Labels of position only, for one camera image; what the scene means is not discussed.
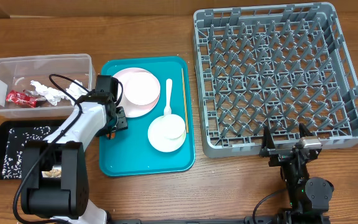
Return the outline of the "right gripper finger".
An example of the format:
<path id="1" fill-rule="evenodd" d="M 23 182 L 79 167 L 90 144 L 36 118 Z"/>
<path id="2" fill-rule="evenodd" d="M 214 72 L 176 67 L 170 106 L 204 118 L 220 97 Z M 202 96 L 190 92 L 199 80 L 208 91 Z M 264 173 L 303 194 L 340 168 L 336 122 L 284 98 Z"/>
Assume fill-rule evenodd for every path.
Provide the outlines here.
<path id="1" fill-rule="evenodd" d="M 270 129 L 264 126 L 264 134 L 262 138 L 262 149 L 275 149 L 274 140 Z"/>
<path id="2" fill-rule="evenodd" d="M 299 124 L 299 134 L 301 138 L 313 136 L 313 133 L 303 123 Z"/>

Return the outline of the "small white food bowl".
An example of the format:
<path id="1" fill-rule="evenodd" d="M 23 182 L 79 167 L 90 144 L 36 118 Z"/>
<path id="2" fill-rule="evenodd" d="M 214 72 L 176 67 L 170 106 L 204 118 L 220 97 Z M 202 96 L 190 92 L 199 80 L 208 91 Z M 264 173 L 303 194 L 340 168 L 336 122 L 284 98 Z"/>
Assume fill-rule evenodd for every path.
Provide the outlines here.
<path id="1" fill-rule="evenodd" d="M 149 105 L 158 98 L 160 83 L 151 73 L 135 72 L 124 85 L 124 94 L 135 105 Z"/>

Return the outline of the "white tissue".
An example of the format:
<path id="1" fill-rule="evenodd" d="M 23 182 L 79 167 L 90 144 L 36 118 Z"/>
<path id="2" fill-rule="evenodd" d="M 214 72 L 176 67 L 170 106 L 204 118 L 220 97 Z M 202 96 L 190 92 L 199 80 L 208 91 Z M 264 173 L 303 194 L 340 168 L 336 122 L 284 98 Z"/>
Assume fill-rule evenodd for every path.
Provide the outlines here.
<path id="1" fill-rule="evenodd" d="M 61 90 L 47 87 L 34 80 L 32 80 L 30 84 L 35 87 L 35 90 L 32 91 L 35 96 L 44 97 L 53 106 L 57 106 L 57 104 L 62 100 L 70 100 L 70 103 L 74 105 L 74 100 Z M 65 91 L 74 97 L 75 100 L 77 100 L 81 95 L 87 94 L 87 91 L 78 86 L 78 84 L 82 85 L 82 82 L 75 80 L 75 83 L 71 83 L 70 86 L 65 89 Z"/>

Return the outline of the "small white cup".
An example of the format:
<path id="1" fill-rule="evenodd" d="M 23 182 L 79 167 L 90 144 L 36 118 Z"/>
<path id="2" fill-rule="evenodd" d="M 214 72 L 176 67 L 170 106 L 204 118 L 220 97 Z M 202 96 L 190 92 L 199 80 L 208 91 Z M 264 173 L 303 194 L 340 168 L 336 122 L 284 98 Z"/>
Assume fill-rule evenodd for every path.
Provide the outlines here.
<path id="1" fill-rule="evenodd" d="M 168 139 L 179 138 L 185 129 L 184 119 L 177 114 L 168 114 L 162 118 L 162 131 Z"/>

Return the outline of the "red snack wrapper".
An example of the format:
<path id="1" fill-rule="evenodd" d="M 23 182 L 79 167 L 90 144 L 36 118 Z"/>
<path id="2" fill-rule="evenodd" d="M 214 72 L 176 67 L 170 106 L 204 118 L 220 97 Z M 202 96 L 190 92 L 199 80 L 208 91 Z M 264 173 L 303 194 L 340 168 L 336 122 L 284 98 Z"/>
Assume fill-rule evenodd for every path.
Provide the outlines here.
<path id="1" fill-rule="evenodd" d="M 42 103 L 46 102 L 45 97 L 35 97 L 35 96 L 29 96 L 26 95 L 24 92 L 18 92 L 15 90 L 11 90 L 7 96 L 6 101 L 15 103 L 19 106 L 26 106 L 30 108 L 36 108 L 40 106 Z"/>

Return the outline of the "rice food scraps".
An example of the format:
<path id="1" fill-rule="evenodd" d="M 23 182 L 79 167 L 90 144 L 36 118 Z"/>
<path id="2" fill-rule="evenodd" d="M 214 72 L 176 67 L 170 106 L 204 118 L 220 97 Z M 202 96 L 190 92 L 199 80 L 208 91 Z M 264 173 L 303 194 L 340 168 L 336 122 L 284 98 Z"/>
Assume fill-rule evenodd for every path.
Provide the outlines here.
<path id="1" fill-rule="evenodd" d="M 2 164 L 3 179 L 20 179 L 24 146 L 29 141 L 43 140 L 57 129 L 56 126 L 11 128 L 8 132 L 6 155 Z"/>

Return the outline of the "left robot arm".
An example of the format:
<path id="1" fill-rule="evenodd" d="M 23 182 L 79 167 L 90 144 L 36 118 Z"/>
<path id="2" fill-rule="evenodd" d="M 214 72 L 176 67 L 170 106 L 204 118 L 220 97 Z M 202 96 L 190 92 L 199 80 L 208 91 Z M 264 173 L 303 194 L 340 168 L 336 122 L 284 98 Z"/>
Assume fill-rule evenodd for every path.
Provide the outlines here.
<path id="1" fill-rule="evenodd" d="M 89 198 L 85 151 L 94 137 L 111 138 L 128 128 L 122 96 L 117 78 L 100 75 L 95 89 L 73 100 L 72 114 L 56 131 L 25 144 L 12 203 L 19 223 L 26 223 L 20 210 L 40 223 L 112 223 L 111 214 Z"/>

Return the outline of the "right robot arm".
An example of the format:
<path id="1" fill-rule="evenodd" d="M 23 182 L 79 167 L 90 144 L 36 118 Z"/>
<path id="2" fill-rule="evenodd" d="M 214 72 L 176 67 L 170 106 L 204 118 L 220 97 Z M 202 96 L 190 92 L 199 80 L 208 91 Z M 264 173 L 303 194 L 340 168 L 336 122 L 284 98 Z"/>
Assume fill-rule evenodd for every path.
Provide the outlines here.
<path id="1" fill-rule="evenodd" d="M 280 168 L 286 187 L 264 197 L 252 212 L 252 221 L 257 223 L 256 211 L 267 199 L 284 191 L 288 192 L 290 208 L 281 208 L 270 223 L 329 223 L 323 213 L 329 210 L 333 184 L 320 177 L 310 177 L 307 163 L 316 160 L 322 150 L 319 138 L 307 127 L 299 124 L 299 141 L 286 149 L 277 149 L 268 127 L 264 127 L 260 157 L 269 158 L 269 166 Z"/>

